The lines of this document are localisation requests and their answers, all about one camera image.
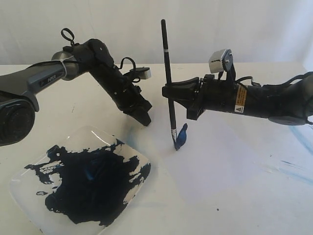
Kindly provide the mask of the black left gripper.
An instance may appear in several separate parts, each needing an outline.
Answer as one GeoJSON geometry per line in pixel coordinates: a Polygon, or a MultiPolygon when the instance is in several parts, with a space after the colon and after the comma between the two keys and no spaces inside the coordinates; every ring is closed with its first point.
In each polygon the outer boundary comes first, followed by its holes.
{"type": "Polygon", "coordinates": [[[133,79],[130,71],[122,74],[117,66],[97,67],[97,82],[107,92],[120,111],[133,118],[143,126],[151,123],[148,111],[151,103],[141,95],[141,88],[136,84],[140,79],[133,79]]]}

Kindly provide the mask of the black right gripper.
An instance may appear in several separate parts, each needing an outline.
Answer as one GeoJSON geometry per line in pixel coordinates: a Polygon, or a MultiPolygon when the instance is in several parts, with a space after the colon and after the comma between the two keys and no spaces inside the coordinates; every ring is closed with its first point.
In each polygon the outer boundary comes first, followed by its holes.
{"type": "Polygon", "coordinates": [[[214,75],[172,82],[161,91],[163,97],[175,98],[185,107],[191,120],[197,120],[206,110],[243,115],[247,100],[247,86],[218,80],[214,75]]]}

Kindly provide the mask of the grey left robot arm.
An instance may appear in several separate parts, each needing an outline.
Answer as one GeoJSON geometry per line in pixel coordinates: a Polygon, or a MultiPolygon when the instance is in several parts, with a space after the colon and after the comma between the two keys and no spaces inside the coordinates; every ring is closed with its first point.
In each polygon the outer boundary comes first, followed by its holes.
{"type": "Polygon", "coordinates": [[[32,130],[39,111],[36,95],[59,80],[71,81],[88,72],[107,92],[124,114],[144,126],[151,123],[152,105],[141,95],[137,83],[148,79],[150,69],[133,67],[121,73],[106,45],[98,39],[72,44],[55,53],[50,61],[39,62],[23,70],[0,77],[0,144],[23,140],[32,130]]]}

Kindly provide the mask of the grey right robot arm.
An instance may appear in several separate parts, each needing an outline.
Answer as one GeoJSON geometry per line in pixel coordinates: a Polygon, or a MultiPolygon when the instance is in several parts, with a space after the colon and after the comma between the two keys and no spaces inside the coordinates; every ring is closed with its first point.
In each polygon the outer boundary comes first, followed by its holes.
{"type": "Polygon", "coordinates": [[[187,110],[197,120],[205,111],[259,117],[282,125],[313,123],[313,73],[307,72],[278,85],[249,85],[218,80],[214,75],[195,77],[162,87],[162,95],[187,110]]]}

